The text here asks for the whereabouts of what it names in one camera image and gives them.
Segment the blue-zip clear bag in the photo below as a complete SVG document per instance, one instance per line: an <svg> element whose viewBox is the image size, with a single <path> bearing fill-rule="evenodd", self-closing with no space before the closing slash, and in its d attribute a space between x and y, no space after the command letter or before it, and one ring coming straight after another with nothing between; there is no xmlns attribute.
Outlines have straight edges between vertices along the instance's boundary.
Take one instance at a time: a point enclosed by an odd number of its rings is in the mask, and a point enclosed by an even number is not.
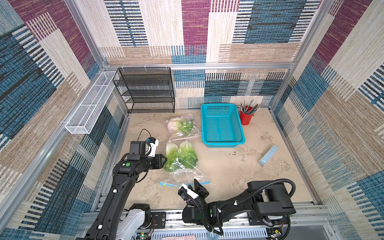
<svg viewBox="0 0 384 240"><path fill-rule="evenodd" d="M168 160L163 167L165 173L160 179L161 186L193 185L194 180L199 181L202 185L211 182L199 169L199 158L192 141L167 142L164 156Z"/></svg>

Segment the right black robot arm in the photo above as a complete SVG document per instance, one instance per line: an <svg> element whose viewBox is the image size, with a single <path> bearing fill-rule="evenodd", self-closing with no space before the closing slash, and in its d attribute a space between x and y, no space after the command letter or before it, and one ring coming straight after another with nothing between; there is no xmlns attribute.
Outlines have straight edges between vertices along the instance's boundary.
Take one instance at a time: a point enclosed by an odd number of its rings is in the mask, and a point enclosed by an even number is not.
<svg viewBox="0 0 384 240"><path fill-rule="evenodd" d="M208 232L224 235L223 224L240 214L248 214L251 224L268 227L290 226L290 216L297 211L291 200L296 185L289 179L252 181L241 194L224 201L207 203L208 190L197 180L193 186L182 185L178 194L186 202L182 220L204 226Z"/></svg>

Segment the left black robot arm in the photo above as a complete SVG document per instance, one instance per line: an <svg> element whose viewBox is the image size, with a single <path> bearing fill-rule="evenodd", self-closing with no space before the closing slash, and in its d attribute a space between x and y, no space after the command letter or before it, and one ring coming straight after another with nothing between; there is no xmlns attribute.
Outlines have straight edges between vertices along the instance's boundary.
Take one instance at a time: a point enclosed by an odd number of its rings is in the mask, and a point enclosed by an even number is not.
<svg viewBox="0 0 384 240"><path fill-rule="evenodd" d="M131 142L130 152L124 154L113 169L110 191L83 240L130 240L139 228L151 224L148 204L134 204L123 221L121 216L130 192L140 182L139 175L162 169L167 162L162 154L156 154L158 145L159 141L153 137Z"/></svg>

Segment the left chinese cabbage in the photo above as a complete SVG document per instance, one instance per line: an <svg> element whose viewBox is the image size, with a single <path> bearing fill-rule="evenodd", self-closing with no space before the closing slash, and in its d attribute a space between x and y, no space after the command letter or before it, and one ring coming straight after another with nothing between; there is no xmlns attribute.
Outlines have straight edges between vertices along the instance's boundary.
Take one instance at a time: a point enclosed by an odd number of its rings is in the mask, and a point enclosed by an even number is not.
<svg viewBox="0 0 384 240"><path fill-rule="evenodd" d="M174 172L180 168L179 163L179 148L176 144L168 142L165 150L165 157L167 162L164 165L166 172Z"/></svg>

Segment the chinese cabbage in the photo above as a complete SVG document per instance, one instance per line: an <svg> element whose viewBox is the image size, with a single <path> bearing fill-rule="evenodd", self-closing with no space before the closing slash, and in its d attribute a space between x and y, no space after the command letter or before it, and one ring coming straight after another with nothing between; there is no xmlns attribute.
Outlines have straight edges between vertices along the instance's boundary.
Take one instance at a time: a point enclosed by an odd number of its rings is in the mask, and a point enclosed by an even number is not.
<svg viewBox="0 0 384 240"><path fill-rule="evenodd" d="M197 165L197 162L198 162L197 154L194 150L193 144L187 140L180 143L179 162L186 169L193 169Z"/></svg>
<svg viewBox="0 0 384 240"><path fill-rule="evenodd" d="M176 144L168 142L165 150L165 157L167 162L164 165L166 172L174 172L180 168L179 163L179 148Z"/></svg>

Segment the right chinese cabbage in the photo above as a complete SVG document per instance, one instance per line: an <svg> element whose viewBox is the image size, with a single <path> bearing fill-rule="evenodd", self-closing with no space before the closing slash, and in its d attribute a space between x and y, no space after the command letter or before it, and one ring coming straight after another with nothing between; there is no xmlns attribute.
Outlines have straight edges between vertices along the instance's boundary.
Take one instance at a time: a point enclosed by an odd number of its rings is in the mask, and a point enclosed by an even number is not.
<svg viewBox="0 0 384 240"><path fill-rule="evenodd" d="M198 162L197 154L194 150L193 144L187 140L180 143L179 162L186 169L193 169L197 165L197 162Z"/></svg>

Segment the cabbage in dotted bag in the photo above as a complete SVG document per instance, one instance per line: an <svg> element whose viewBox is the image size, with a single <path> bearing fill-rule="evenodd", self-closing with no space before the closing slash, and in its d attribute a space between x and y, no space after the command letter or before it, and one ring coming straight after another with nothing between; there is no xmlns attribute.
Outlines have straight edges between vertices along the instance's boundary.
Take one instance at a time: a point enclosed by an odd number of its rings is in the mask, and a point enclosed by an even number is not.
<svg viewBox="0 0 384 240"><path fill-rule="evenodd" d="M189 120L185 118L172 118L167 122L167 128L170 133L176 131L189 135L194 127L195 123L192 119Z"/></svg>

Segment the pink-zip dotted bag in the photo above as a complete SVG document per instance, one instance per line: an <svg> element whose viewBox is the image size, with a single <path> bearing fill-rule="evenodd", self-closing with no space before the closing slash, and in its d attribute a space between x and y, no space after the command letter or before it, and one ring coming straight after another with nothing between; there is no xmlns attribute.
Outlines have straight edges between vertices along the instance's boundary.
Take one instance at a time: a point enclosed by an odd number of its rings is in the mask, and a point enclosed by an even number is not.
<svg viewBox="0 0 384 240"><path fill-rule="evenodd" d="M164 121L169 132L169 142L183 141L202 135L195 115L174 116Z"/></svg>

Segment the pink calculator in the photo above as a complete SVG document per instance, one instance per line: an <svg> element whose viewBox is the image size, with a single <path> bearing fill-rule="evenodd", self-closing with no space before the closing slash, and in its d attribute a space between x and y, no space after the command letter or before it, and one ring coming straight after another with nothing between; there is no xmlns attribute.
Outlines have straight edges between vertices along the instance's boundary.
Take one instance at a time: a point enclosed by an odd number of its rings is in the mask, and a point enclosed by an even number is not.
<svg viewBox="0 0 384 240"><path fill-rule="evenodd" d="M162 240L196 240L196 236L195 235L172 236L172 237L162 238Z"/></svg>

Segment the teal plastic basket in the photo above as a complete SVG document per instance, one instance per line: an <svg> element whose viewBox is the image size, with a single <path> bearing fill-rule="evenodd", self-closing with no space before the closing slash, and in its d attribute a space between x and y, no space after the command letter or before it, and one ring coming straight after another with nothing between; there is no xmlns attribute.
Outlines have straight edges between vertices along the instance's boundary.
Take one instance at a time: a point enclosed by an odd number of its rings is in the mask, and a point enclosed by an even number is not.
<svg viewBox="0 0 384 240"><path fill-rule="evenodd" d="M208 148L235 148L246 142L234 104L201 105L202 141Z"/></svg>

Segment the red pen cup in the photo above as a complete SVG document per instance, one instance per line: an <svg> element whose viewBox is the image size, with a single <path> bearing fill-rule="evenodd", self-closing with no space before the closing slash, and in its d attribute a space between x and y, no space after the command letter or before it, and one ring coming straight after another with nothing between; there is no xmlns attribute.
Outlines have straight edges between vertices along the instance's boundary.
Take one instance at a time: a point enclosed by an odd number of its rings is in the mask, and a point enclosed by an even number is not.
<svg viewBox="0 0 384 240"><path fill-rule="evenodd" d="M250 122L251 122L251 119L252 117L254 116L254 113L252 114L249 114L249 112L252 111L252 107L249 107L249 106L243 106L240 110L239 110L239 115L240 115L240 120L241 120L241 124L243 126L246 126L246 125L249 125Z"/></svg>

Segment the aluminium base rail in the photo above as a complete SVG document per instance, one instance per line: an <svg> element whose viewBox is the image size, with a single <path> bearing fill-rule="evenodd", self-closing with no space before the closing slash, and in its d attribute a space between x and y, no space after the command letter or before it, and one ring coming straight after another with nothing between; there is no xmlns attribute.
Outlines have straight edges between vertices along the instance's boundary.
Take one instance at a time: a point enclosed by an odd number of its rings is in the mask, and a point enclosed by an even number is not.
<svg viewBox="0 0 384 240"><path fill-rule="evenodd" d="M341 234L324 205L313 203L294 203L296 214L291 216L291 229L287 240L341 240ZM198 240L210 239L209 233L202 226L186 224L182 221L182 210L164 210L166 217L161 220L163 229L156 229L154 240L171 236L195 235ZM236 216L224 223L225 235L218 240L255 239L263 240L267 233L265 226L251 226L247 214Z"/></svg>

